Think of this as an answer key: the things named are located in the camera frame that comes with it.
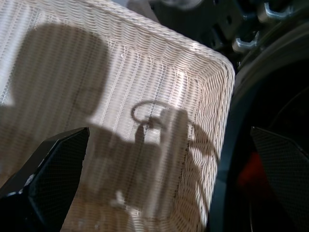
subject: woven texture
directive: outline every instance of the woven texture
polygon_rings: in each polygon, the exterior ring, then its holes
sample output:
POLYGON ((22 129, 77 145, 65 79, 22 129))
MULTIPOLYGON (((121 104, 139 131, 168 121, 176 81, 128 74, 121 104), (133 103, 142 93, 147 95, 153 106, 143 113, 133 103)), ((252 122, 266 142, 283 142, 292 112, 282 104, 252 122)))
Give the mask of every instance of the woven texture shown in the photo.
POLYGON ((110 1, 1 0, 0 22, 0 185, 40 141, 88 126, 63 231, 201 231, 229 61, 110 1), (133 120, 136 104, 136 118, 173 120, 171 131, 133 120))

